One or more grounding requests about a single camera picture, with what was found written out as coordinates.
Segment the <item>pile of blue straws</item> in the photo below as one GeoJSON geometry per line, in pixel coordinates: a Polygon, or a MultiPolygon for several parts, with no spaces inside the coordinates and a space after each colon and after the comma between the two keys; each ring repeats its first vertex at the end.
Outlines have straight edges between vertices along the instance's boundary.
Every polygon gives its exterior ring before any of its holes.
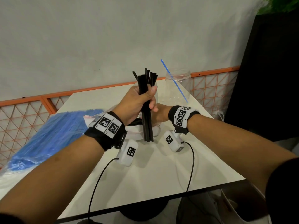
{"type": "Polygon", "coordinates": [[[37,166],[78,139],[87,130],[84,115],[94,116],[102,109],[63,112],[50,117],[40,130],[8,162],[13,171],[37,166]]]}

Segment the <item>black table edge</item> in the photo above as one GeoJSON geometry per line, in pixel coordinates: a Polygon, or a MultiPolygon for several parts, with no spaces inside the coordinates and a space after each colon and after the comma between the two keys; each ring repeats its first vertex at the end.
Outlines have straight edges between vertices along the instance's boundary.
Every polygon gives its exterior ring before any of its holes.
{"type": "MultiPolygon", "coordinates": [[[[172,200],[172,199],[176,199],[176,198],[180,198],[180,197],[192,196],[195,194],[204,193],[204,192],[211,191],[211,190],[221,189],[223,187],[227,187],[229,184],[233,184],[236,182],[242,182],[242,181],[247,181],[247,180],[244,179],[244,180],[239,180],[239,181],[235,181],[235,182],[228,182],[228,183],[214,185],[214,186],[207,187],[207,188],[196,189],[196,190],[189,191],[189,192],[182,192],[182,193],[178,193],[178,194],[174,194],[174,195],[170,195],[170,196],[163,196],[163,197],[150,199],[150,200],[146,200],[146,201],[153,201],[153,200],[158,200],[158,199],[172,200]]],[[[138,205],[138,203],[142,203],[142,202],[144,202],[144,201],[136,202],[136,203],[132,203],[132,204],[138,205]]],[[[129,206],[132,204],[126,204],[126,205],[122,205],[122,206],[118,206],[118,207],[114,207],[114,208],[107,208],[107,209],[103,209],[100,211],[93,211],[93,212],[90,212],[90,217],[119,211],[120,209],[124,208],[125,206],[129,206]]],[[[62,218],[62,219],[57,219],[54,223],[58,224],[58,223],[70,222],[70,221],[84,219],[84,218],[88,218],[88,213],[74,215],[74,216],[70,216],[70,217],[66,217],[66,218],[62,218]]]]}

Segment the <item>person's left hand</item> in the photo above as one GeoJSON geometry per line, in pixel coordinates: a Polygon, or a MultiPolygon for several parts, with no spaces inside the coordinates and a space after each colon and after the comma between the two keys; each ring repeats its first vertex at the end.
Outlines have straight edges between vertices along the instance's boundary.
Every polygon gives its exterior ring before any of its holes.
{"type": "Polygon", "coordinates": [[[151,100],[149,107],[153,112],[157,112],[158,108],[156,105],[155,94],[157,87],[151,87],[148,84],[148,91],[144,94],[139,95],[138,86],[132,86],[126,95],[123,97],[121,102],[113,109],[113,112],[123,121],[125,126],[135,120],[145,102],[151,100]]]}

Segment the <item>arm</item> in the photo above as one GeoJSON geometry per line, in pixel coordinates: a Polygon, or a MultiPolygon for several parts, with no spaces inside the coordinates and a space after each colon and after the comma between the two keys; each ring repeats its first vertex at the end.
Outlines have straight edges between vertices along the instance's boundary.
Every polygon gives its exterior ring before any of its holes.
{"type": "MultiPolygon", "coordinates": [[[[144,102],[158,111],[157,87],[139,95],[133,86],[113,110],[125,125],[140,113],[144,102]]],[[[0,213],[20,218],[25,223],[53,223],[64,211],[104,154],[103,148],[86,135],[65,147],[33,169],[0,201],[0,213]]]]}
{"type": "MultiPolygon", "coordinates": [[[[158,104],[154,122],[169,120],[170,106],[158,104]]],[[[265,192],[271,173],[287,160],[296,158],[292,152],[249,131],[230,124],[194,115],[187,128],[235,171],[265,192]]]]}

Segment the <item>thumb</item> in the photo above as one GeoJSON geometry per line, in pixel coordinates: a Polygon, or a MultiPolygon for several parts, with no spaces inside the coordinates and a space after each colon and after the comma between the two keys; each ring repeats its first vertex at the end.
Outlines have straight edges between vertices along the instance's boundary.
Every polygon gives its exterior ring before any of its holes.
{"type": "Polygon", "coordinates": [[[141,94],[139,96],[140,102],[142,103],[147,102],[156,94],[156,92],[157,92],[157,87],[156,86],[151,87],[146,93],[141,94]]]}

